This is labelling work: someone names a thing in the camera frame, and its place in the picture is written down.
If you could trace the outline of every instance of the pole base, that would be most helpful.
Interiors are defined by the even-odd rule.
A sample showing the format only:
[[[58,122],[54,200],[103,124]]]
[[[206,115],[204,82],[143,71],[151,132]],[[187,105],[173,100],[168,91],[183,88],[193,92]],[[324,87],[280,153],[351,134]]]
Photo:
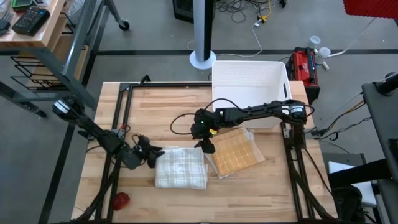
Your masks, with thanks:
[[[191,65],[199,70],[208,70],[212,68],[213,62],[215,62],[216,59],[217,59],[216,54],[214,54],[214,52],[212,51],[210,52],[210,58],[205,60],[204,62],[199,62],[197,60],[195,51],[193,51],[189,56],[189,61],[191,62]]]

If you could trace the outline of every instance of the white plastic bin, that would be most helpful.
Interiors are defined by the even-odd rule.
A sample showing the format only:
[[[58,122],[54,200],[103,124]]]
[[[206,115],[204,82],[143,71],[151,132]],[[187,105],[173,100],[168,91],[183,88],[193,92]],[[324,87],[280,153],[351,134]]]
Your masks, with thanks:
[[[215,61],[212,70],[213,100],[226,98],[239,107],[257,106],[274,100],[292,98],[285,64],[265,61]],[[213,103],[216,108],[233,107],[227,101]],[[246,121],[246,128],[273,128],[279,118],[262,118]]]

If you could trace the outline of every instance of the black remote control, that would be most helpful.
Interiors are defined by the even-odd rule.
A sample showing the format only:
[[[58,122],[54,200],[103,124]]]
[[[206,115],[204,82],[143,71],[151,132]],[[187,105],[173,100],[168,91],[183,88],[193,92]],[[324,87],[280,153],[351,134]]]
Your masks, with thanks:
[[[30,7],[12,26],[12,29],[17,34],[33,36],[49,17],[50,13],[46,9]]]

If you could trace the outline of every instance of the white plaid cloth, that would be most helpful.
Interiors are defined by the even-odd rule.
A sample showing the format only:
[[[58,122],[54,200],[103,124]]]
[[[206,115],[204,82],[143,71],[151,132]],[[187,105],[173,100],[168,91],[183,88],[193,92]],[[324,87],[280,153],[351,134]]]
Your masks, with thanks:
[[[156,161],[158,188],[206,189],[207,164],[201,148],[166,147]]]

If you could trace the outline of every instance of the caster wheel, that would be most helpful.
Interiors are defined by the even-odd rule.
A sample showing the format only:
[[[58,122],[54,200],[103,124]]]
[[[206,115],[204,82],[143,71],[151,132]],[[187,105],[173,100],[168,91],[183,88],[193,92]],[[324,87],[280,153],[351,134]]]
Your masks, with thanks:
[[[38,116],[39,118],[47,118],[47,114],[45,114],[41,110],[36,113],[36,116]]]
[[[121,26],[121,25],[119,25],[119,28],[120,28],[121,30],[123,30],[123,31],[127,31],[127,30],[129,30],[129,29],[130,29],[130,24],[129,24],[129,22],[128,22],[128,21],[123,21],[123,24],[124,24],[124,27],[123,27],[123,26]]]

